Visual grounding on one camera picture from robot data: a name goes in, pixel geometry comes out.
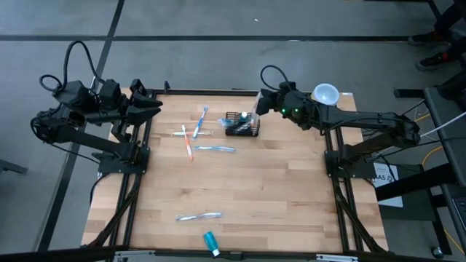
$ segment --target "blue toothbrush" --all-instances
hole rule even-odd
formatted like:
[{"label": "blue toothbrush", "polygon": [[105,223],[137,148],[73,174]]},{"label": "blue toothbrush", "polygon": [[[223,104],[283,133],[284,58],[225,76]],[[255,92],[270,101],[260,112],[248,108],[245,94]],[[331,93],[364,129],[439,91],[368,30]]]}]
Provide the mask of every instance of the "blue toothbrush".
[{"label": "blue toothbrush", "polygon": [[209,109],[209,106],[204,106],[204,111],[202,112],[201,118],[199,119],[199,122],[197,123],[196,130],[194,131],[194,134],[192,135],[192,140],[196,140],[197,133],[199,132],[199,129],[201,129],[202,121],[204,120],[205,113],[207,113],[208,109]]}]

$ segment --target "white label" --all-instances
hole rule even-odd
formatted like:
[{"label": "white label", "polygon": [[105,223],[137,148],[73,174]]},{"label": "white label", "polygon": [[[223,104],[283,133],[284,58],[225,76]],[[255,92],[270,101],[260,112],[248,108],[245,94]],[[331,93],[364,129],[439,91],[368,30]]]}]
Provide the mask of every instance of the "white label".
[{"label": "white label", "polygon": [[[387,185],[388,183],[393,182],[393,177],[391,176],[390,171],[388,170],[388,166],[386,164],[374,163],[374,169],[376,171],[376,179],[374,181],[375,187]],[[390,165],[390,169],[392,170],[395,179],[398,180],[398,170],[396,166]],[[386,205],[390,207],[403,207],[403,199],[401,198],[401,196],[397,196],[391,199],[379,201],[379,205]]]}]

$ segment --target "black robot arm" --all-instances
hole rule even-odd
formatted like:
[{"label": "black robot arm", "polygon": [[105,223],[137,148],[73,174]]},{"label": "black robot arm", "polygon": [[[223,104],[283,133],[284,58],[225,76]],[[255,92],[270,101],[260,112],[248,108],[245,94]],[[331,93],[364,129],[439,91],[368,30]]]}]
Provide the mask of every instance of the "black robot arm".
[{"label": "black robot arm", "polygon": [[[31,120],[31,128],[46,143],[75,142],[103,151],[92,154],[100,160],[100,172],[145,170],[149,148],[140,147],[135,138],[131,140],[126,130],[130,125],[139,127],[158,114],[162,102],[150,98],[139,79],[133,81],[130,90],[127,98],[119,84],[109,79],[95,94],[80,81],[69,82],[66,88],[53,92],[60,105],[39,112]],[[85,122],[112,123],[111,134],[119,143],[79,131],[77,127]]]},{"label": "black robot arm", "polygon": [[419,143],[419,126],[395,113],[343,111],[314,101],[309,94],[299,92],[295,82],[283,82],[276,92],[262,89],[256,113],[263,115],[270,109],[280,112],[303,130],[317,128],[321,135],[337,127],[357,127],[380,131],[380,135],[357,145],[344,145],[335,156],[339,165],[351,167],[362,156],[397,146],[408,148]]}]

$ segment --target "wooden tabletop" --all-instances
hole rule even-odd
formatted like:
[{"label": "wooden tabletop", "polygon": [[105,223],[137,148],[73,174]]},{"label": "wooden tabletop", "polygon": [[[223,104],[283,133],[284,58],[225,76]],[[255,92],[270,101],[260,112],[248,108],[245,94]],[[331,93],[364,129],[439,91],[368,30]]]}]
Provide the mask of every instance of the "wooden tabletop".
[{"label": "wooden tabletop", "polygon": [[[254,97],[158,95],[164,105],[152,122],[149,168],[139,193],[131,248],[206,250],[202,235],[212,231],[220,250],[341,252],[331,180],[325,170],[325,138],[302,131],[278,113],[261,118],[257,138],[227,137],[217,119],[227,111],[251,111]],[[193,131],[209,105],[194,146],[229,146],[235,153],[193,151],[190,162],[183,137]],[[338,106],[355,110],[352,94]],[[359,129],[343,128],[344,142],[362,141]],[[114,214],[122,174],[105,178],[95,189],[82,243],[92,241]],[[352,179],[359,219],[387,248],[374,189]],[[222,218],[177,222],[177,215],[222,212]],[[122,242],[126,217],[117,243]],[[350,220],[349,243],[355,248]]]}]

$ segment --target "concrete floor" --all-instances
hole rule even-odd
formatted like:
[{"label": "concrete floor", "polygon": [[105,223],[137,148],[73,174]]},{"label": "concrete floor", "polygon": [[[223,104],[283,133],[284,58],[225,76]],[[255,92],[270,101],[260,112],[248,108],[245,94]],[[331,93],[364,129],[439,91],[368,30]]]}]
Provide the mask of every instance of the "concrete floor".
[{"label": "concrete floor", "polygon": [[[452,0],[436,1],[441,11]],[[0,1],[0,34],[4,35],[102,35],[111,25],[117,0]],[[424,33],[435,22],[426,3],[342,0],[296,1],[126,1],[116,35],[304,35],[304,36],[403,36]],[[94,64],[103,41],[88,42]],[[40,110],[56,105],[40,88],[42,74],[62,79],[66,41],[0,41],[0,159],[29,168],[27,175],[0,175],[0,253],[35,250],[52,193],[66,155],[38,141],[29,120]],[[406,43],[297,42],[297,41],[118,41],[111,44],[103,78],[127,86],[139,78],[147,87],[160,88],[168,80],[173,88],[262,88],[258,77],[267,64],[281,67],[300,90],[312,90],[322,82],[342,92],[352,92],[361,111],[401,113],[418,100],[397,100],[394,88],[421,89],[440,84],[459,71],[458,63],[434,72],[419,72],[414,64],[438,50]],[[74,50],[69,79],[89,84],[92,74],[84,53]],[[269,73],[270,82],[281,81]],[[430,119],[420,123],[433,127]],[[89,126],[87,131],[106,137],[108,127]],[[418,164],[437,145],[405,151],[390,160]],[[82,148],[80,153],[90,155]],[[446,161],[434,154],[428,167]],[[76,161],[51,249],[78,247],[87,218],[89,191],[97,165]],[[441,215],[455,236],[446,210]],[[390,250],[401,255],[430,258],[436,246],[430,223],[384,220]],[[464,256],[451,244],[454,255]],[[183,258],[159,258],[182,261]]]}]

